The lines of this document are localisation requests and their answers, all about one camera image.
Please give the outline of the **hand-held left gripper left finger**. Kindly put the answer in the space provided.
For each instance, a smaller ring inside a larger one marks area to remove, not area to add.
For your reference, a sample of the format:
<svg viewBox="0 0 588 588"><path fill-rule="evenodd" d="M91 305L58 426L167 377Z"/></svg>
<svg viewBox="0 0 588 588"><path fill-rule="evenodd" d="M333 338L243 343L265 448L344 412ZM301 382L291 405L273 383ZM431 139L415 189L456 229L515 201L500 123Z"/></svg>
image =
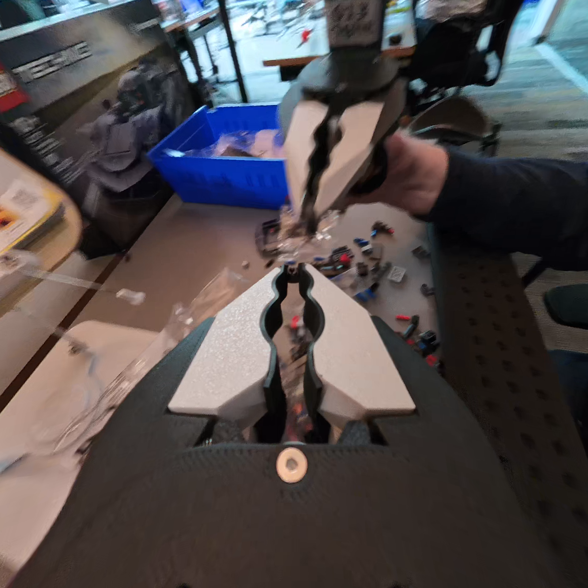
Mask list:
<svg viewBox="0 0 588 588"><path fill-rule="evenodd" d="M287 293L287 268L274 268L209 321L171 413L253 427L260 442L282 439L287 408L273 337Z"/></svg>

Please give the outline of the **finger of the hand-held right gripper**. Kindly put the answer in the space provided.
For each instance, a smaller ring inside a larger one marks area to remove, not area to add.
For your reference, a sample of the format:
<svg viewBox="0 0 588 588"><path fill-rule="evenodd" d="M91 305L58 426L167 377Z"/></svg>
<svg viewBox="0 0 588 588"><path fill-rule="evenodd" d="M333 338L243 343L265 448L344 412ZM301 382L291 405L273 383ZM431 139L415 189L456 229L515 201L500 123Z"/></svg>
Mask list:
<svg viewBox="0 0 588 588"><path fill-rule="evenodd" d="M284 141L286 179L294 212L317 221L331 202L329 107L301 101L294 108Z"/></svg>
<svg viewBox="0 0 588 588"><path fill-rule="evenodd" d="M375 133L384 110L383 102L361 102L348 107L338 119L340 140L326 150L326 162L313 170L309 188L309 231L319 219L342 205L363 177L373 156Z"/></svg>

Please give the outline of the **pile of lego pieces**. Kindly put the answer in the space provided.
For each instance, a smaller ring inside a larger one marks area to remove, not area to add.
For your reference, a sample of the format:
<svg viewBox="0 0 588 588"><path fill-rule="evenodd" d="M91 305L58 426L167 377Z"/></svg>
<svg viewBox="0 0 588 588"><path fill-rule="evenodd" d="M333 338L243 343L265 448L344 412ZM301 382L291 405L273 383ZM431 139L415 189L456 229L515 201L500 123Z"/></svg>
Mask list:
<svg viewBox="0 0 588 588"><path fill-rule="evenodd" d="M421 242L403 249L395 235L390 224L376 220L369 238L359 235L344 240L327 258L315 257L306 263L354 301L391 320L401 338L428 365L441 371L430 251ZM284 265L276 258L264 262L267 269Z"/></svg>

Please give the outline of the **person's right forearm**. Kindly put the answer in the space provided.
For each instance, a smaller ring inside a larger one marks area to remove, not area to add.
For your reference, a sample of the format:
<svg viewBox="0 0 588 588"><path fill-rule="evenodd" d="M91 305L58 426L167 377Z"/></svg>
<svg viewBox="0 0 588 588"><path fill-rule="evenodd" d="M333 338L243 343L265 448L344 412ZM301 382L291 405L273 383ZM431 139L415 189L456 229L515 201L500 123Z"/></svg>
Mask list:
<svg viewBox="0 0 588 588"><path fill-rule="evenodd" d="M587 270L587 162L449 151L443 189L422 218L552 269Z"/></svg>

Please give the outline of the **dark grey lego subassembly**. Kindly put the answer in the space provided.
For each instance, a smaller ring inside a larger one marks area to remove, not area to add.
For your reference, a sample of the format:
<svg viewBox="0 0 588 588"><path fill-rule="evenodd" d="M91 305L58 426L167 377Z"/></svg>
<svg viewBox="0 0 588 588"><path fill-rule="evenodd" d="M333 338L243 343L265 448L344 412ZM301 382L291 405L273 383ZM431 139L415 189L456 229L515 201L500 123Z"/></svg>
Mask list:
<svg viewBox="0 0 588 588"><path fill-rule="evenodd" d="M284 254L286 245L281 238L281 220L274 218L257 225L254 242L262 259L272 259Z"/></svg>

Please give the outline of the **black lego set box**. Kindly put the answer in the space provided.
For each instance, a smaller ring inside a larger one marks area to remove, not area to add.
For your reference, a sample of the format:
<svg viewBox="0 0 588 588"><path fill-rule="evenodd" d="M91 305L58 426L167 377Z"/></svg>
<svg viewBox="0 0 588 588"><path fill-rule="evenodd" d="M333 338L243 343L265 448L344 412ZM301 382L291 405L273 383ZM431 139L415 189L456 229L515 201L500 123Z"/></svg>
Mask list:
<svg viewBox="0 0 588 588"><path fill-rule="evenodd" d="M25 22L1 1L1 126L81 213L88 259L127 251L172 196L149 152L194 112L151 1Z"/></svg>

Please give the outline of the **person's right hand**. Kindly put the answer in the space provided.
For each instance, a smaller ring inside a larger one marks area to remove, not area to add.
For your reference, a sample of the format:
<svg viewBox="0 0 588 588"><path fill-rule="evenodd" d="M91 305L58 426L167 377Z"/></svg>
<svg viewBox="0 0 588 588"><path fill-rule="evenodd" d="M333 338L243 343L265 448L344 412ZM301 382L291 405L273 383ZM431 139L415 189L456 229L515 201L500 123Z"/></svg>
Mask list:
<svg viewBox="0 0 588 588"><path fill-rule="evenodd" d="M350 195L347 205L383 203L414 217L425 217L444 188L449 152L442 146L397 131L385 142L387 173L383 184L363 195Z"/></svg>

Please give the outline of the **wooden table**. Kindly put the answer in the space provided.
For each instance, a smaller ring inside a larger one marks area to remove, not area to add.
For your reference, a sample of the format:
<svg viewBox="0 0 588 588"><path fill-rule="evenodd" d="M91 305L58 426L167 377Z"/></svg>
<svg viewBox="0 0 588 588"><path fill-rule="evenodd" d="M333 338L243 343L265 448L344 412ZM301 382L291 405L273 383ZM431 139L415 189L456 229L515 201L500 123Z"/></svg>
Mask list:
<svg viewBox="0 0 588 588"><path fill-rule="evenodd" d="M309 47L298 48L294 54L286 56L278 56L275 58L264 59L262 65L264 67L294 67L307 65L314 59L326 56L329 52L326 49L308 50ZM391 56L393 58L405 58L414 54L416 46L398 46L398 47L384 47L380 50L383 55Z"/></svg>

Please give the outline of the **clear bag in bin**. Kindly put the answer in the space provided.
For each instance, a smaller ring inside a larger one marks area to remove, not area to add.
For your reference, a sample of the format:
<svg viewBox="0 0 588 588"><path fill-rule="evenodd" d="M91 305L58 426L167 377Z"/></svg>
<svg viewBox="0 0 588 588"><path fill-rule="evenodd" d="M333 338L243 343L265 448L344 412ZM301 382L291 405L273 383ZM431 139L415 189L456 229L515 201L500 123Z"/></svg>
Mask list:
<svg viewBox="0 0 588 588"><path fill-rule="evenodd" d="M256 158L283 159L283 136L277 129L236 131L222 134L210 146L200 149L184 149L186 156L201 158Z"/></svg>

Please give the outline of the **blue plastic bin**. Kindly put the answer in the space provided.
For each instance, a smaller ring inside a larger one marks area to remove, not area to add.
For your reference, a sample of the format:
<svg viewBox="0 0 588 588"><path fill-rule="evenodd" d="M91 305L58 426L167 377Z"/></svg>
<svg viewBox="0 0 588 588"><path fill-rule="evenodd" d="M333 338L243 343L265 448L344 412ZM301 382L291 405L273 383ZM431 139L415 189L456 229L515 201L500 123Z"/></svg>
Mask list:
<svg viewBox="0 0 588 588"><path fill-rule="evenodd" d="M199 155L224 135L260 130L279 130L277 102L202 106L148 158L183 202L278 210L288 196L283 159Z"/></svg>

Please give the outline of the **small clear zip bag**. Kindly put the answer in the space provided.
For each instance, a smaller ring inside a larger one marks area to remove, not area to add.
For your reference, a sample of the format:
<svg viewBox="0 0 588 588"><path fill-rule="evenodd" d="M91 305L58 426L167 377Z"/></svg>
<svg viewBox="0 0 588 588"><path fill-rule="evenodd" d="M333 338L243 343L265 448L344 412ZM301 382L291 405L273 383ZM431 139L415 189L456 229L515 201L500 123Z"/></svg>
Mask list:
<svg viewBox="0 0 588 588"><path fill-rule="evenodd" d="M315 257L327 258L337 246L334 231L341 223L342 217L341 210L328 210L320 217L317 230L308 234L292 206L284 205L279 216L280 225L275 245L276 261L311 262Z"/></svg>

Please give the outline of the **grey office chair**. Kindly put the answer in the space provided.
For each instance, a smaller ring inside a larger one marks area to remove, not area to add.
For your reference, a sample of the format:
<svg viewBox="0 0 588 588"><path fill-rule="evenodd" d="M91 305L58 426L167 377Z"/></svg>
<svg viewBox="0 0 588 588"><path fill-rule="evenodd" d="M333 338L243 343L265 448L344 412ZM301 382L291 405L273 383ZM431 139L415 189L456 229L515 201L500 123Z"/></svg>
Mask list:
<svg viewBox="0 0 588 588"><path fill-rule="evenodd" d="M465 96L444 98L418 114L407 127L411 136L440 146L495 157L502 126Z"/></svg>

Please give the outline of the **black metal pole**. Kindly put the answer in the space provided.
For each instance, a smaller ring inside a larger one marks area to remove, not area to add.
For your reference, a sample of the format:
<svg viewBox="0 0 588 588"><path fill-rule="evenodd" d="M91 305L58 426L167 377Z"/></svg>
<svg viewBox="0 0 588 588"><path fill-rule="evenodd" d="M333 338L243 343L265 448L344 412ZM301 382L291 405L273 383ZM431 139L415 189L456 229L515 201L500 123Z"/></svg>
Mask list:
<svg viewBox="0 0 588 588"><path fill-rule="evenodd" d="M237 84L239 87L240 97L241 97L242 102L247 104L247 103L249 103L249 97L248 97L248 94L246 91L244 79L243 79L242 72L240 69L240 64L239 64L238 55L237 55L237 51L236 51L236 44L235 44L235 40L233 39L233 34L232 34L230 19L229 19L229 15L228 15L227 6L226 6L226 1L218 1L217 3L218 3L218 7L219 7L220 17L221 17L223 27L224 27L224 32L226 34L229 51L231 54L232 65L233 65L233 69L235 71L235 76L236 76Z"/></svg>

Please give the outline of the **black perforated board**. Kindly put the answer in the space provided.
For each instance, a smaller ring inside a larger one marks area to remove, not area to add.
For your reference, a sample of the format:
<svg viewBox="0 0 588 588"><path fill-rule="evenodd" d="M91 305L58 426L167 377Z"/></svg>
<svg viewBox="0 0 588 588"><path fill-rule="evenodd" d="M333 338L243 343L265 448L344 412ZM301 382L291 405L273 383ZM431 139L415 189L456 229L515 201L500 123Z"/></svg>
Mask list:
<svg viewBox="0 0 588 588"><path fill-rule="evenodd" d="M446 379L563 583L587 587L587 456L510 255L427 225Z"/></svg>

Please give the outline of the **teal chair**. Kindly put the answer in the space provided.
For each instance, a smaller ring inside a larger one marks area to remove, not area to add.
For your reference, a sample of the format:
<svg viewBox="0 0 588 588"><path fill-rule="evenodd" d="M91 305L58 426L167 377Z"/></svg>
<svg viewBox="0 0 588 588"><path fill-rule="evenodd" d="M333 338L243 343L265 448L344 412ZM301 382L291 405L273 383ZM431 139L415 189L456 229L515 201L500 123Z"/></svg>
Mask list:
<svg viewBox="0 0 588 588"><path fill-rule="evenodd" d="M548 315L556 323L587 330L587 283L549 289L543 300Z"/></svg>

